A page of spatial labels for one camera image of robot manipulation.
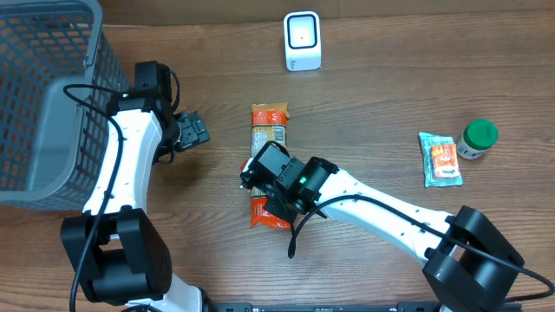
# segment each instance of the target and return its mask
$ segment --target candy package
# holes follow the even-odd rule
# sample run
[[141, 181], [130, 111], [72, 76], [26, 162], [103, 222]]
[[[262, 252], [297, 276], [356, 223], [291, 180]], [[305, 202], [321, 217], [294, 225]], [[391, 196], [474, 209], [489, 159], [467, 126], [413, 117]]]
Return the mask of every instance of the candy package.
[[424, 186], [462, 185], [457, 147], [452, 137], [420, 133], [424, 158]]
[[[269, 141], [285, 145], [285, 130], [289, 113], [287, 102], [252, 105], [251, 157], [256, 156], [262, 146]], [[251, 227], [264, 224], [276, 229], [290, 229], [290, 224], [264, 209], [268, 198], [256, 187], [251, 191]]]

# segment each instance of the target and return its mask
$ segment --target wood grain surface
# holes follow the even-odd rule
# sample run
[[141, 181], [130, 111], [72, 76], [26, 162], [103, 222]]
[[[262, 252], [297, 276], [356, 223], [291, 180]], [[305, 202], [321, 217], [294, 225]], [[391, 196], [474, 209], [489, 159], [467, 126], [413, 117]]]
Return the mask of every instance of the wood grain surface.
[[[314, 218], [287, 258], [288, 231], [249, 229], [238, 168], [249, 157], [252, 103], [288, 101], [290, 152], [329, 159], [410, 203], [483, 211], [526, 266], [555, 280], [555, 11], [324, 21], [323, 67], [284, 66], [281, 23], [106, 29], [132, 76], [158, 60], [178, 73], [180, 109], [212, 140], [153, 168], [148, 214], [173, 269], [215, 301], [377, 304], [434, 300], [419, 265], [352, 225]], [[420, 131], [457, 136], [476, 118], [499, 128], [464, 185], [423, 187]], [[0, 310], [67, 310], [74, 272], [59, 238], [79, 212], [0, 208]], [[511, 295], [542, 291], [525, 276]], [[80, 311], [118, 311], [86, 302]], [[553, 311], [555, 300], [525, 311]]]
[[100, 0], [104, 23], [193, 25], [282, 21], [289, 12], [313, 10], [322, 19], [553, 10], [555, 1], [507, 0]]

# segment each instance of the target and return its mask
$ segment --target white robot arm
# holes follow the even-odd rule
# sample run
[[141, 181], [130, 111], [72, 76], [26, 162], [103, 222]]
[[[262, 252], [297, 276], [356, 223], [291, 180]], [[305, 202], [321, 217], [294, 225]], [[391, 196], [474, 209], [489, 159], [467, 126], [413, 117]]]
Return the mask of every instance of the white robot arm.
[[[173, 105], [170, 74], [178, 87]], [[169, 249], [147, 218], [147, 188], [151, 167], [161, 156], [171, 154], [171, 162], [174, 153], [202, 144], [210, 136], [199, 113], [173, 114], [179, 104], [179, 83], [165, 65], [135, 64], [135, 86], [123, 93], [112, 91], [103, 115], [117, 126], [108, 123], [108, 146], [100, 176], [82, 215], [64, 219], [62, 242], [76, 281], [91, 302], [145, 306], [151, 311], [199, 312], [203, 308], [201, 290], [173, 274]], [[64, 88], [67, 96], [89, 107], [69, 92], [72, 88], [95, 86]], [[109, 187], [116, 163], [117, 175]], [[123, 248], [102, 250], [100, 245], [111, 239], [120, 239]], [[75, 310], [75, 292], [76, 287], [70, 310]]]
[[[348, 172], [340, 169], [326, 179], [320, 188], [322, 194], [315, 202], [319, 205], [326, 200], [345, 194], [359, 194], [375, 198], [386, 205], [414, 218], [430, 227], [446, 233], [449, 224], [445, 222], [451, 214], [444, 211], [433, 211], [408, 204], [398, 198], [379, 192], [353, 178]], [[344, 200], [326, 205], [321, 212], [332, 220], [354, 224], [378, 237], [392, 243], [408, 253], [422, 266], [428, 259], [424, 256], [426, 249], [437, 248], [441, 239], [427, 231], [422, 231], [408, 221], [380, 206], [360, 200]]]
[[[291, 223], [307, 214], [293, 231], [295, 239], [308, 218], [319, 214], [341, 220], [387, 240], [422, 266], [438, 299], [456, 312], [494, 312], [506, 302], [516, 276], [524, 273], [550, 287], [552, 283], [523, 269], [524, 260], [480, 212], [463, 206], [454, 216], [411, 205], [377, 191], [326, 159], [306, 164], [291, 157], [277, 142], [268, 142], [249, 159], [240, 174], [244, 188], [257, 187], [268, 195], [268, 212]], [[455, 247], [465, 249], [459, 260]]]

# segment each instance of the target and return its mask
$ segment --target gray plastic basket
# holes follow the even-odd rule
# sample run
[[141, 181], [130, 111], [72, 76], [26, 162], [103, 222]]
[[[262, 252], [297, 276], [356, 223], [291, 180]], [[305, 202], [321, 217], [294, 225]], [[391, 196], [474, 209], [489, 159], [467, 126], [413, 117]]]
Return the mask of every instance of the gray plastic basket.
[[[98, 178], [108, 124], [63, 94], [70, 83], [129, 82], [96, 1], [0, 0], [0, 202], [80, 210]], [[72, 89], [104, 109], [109, 93]]]

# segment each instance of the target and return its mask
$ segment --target black cable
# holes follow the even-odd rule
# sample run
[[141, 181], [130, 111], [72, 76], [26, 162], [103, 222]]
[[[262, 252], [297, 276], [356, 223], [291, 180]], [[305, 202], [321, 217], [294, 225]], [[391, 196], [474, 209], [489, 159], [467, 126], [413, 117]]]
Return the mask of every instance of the black cable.
[[177, 79], [177, 74], [175, 74], [175, 72], [171, 69], [170, 74], [172, 74], [173, 79], [175, 80], [175, 84], [177, 85], [177, 95], [175, 95], [175, 101], [172, 105], [172, 112], [175, 112], [175, 110], [177, 110], [177, 107], [180, 106], [180, 80]]
[[106, 210], [106, 207], [108, 206], [108, 201], [110, 200], [110, 197], [112, 196], [112, 190], [114, 189], [114, 183], [115, 183], [115, 177], [118, 173], [118, 169], [120, 168], [120, 163], [121, 163], [121, 154], [123, 153], [123, 132], [121, 131], [120, 126], [118, 125], [117, 122], [115, 122], [115, 120], [111, 117], [108, 116], [106, 113], [104, 113], [102, 110], [100, 110], [97, 107], [94, 107], [91, 104], [88, 104], [87, 102], [77, 98], [76, 96], [72, 95], [68, 90], [71, 88], [91, 88], [91, 89], [96, 89], [96, 90], [100, 90], [100, 91], [106, 91], [109, 93], [113, 93], [113, 94], [117, 94], [118, 92], [109, 88], [104, 88], [104, 87], [99, 87], [99, 86], [95, 86], [95, 85], [88, 85], [88, 84], [70, 84], [67, 85], [65, 87], [63, 87], [63, 93], [65, 93], [71, 100], [76, 101], [77, 103], [83, 105], [84, 107], [97, 112], [100, 116], [106, 118], [108, 121], [110, 121], [113, 125], [115, 130], [118, 133], [118, 152], [117, 155], [115, 156], [115, 163], [114, 163], [114, 169], [112, 170], [112, 175], [110, 176], [110, 180], [108, 181], [108, 186], [106, 187], [106, 191], [104, 192], [104, 198], [102, 199], [102, 203], [101, 203], [101, 207], [98, 211], [98, 213], [96, 214], [96, 218], [95, 221], [93, 222], [92, 227], [90, 228], [90, 232], [88, 234], [87, 237], [87, 241], [85, 242], [85, 247], [83, 248], [83, 253], [81, 254], [81, 258], [79, 258], [79, 264], [77, 265], [77, 268], [75, 269], [75, 276], [73, 278], [73, 283], [71, 285], [71, 293], [69, 296], [69, 311], [70, 312], [75, 312], [75, 299], [77, 297], [77, 288], [79, 286], [79, 278], [81, 277], [81, 272], [83, 270], [83, 265], [85, 262], [85, 258], [87, 257], [88, 254], [88, 249], [93, 241], [93, 238], [95, 237], [95, 232], [96, 229], [98, 228], [98, 224], [101, 221], [101, 217], [102, 214], [104, 214], [104, 211]]
[[505, 265], [506, 267], [515, 270], [519, 273], [522, 273], [526, 276], [529, 276], [533, 279], [536, 279], [540, 282], [542, 282], [543, 284], [545, 284], [545, 286], [547, 286], [549, 288], [549, 290], [545, 291], [545, 292], [541, 292], [541, 293], [537, 293], [537, 294], [532, 294], [532, 295], [525, 295], [525, 296], [513, 296], [513, 297], [509, 297], [505, 299], [505, 303], [509, 303], [509, 302], [523, 302], [523, 301], [528, 301], [528, 300], [533, 300], [533, 299], [541, 299], [541, 298], [546, 298], [548, 296], [553, 295], [553, 293], [555, 293], [555, 286], [553, 285], [553, 283], [548, 280], [547, 278], [541, 276], [540, 274], [533, 272], [529, 269], [525, 269], [522, 267], [519, 267], [518, 265], [509, 263], [505, 260], [499, 259], [497, 257], [494, 257], [482, 250], [476, 249], [473, 246], [469, 245], [469, 244], [465, 244], [462, 242], [459, 242], [458, 240], [444, 234], [441, 233], [440, 231], [433, 229], [431, 227], [429, 227], [428, 225], [417, 221], [414, 218], [411, 218], [410, 216], [396, 210], [395, 208], [391, 207], [390, 205], [384, 204], [383, 202], [374, 199], [374, 198], [369, 198], [363, 195], [359, 195], [359, 194], [353, 194], [353, 195], [342, 195], [336, 198], [332, 198], [329, 200], [324, 201], [323, 203], [321, 203], [320, 205], [318, 205], [315, 209], [313, 209], [311, 212], [309, 212], [309, 214], [307, 214], [303, 220], [301, 221], [301, 223], [298, 225], [297, 230], [293, 233], [293, 236], [291, 237], [291, 241], [289, 242], [289, 258], [293, 258], [295, 256], [295, 246], [296, 246], [296, 240], [297, 240], [297, 236], [299, 234], [299, 232], [303, 229], [303, 226], [308, 222], [308, 220], [314, 216], [318, 211], [322, 210], [324, 207], [326, 207], [327, 205], [333, 204], [335, 202], [338, 201], [342, 201], [342, 200], [348, 200], [348, 199], [353, 199], [353, 200], [361, 200], [361, 201], [365, 201], [365, 202], [369, 202], [371, 204], [375, 204], [380, 206], [381, 208], [395, 214], [396, 216], [405, 219], [406, 221], [408, 221], [411, 224], [414, 224], [416, 226], [418, 226], [419, 228], [423, 229], [424, 231], [428, 231], [434, 235], [436, 235], [437, 237], [440, 237], [441, 239], [445, 239], [446, 241], [448, 241], [451, 244], [456, 244], [458, 246], [460, 246], [461, 248], [465, 249], [465, 250], [469, 250], [479, 256], [482, 256], [490, 261], [493, 261], [497, 264], [501, 264], [501, 265]]

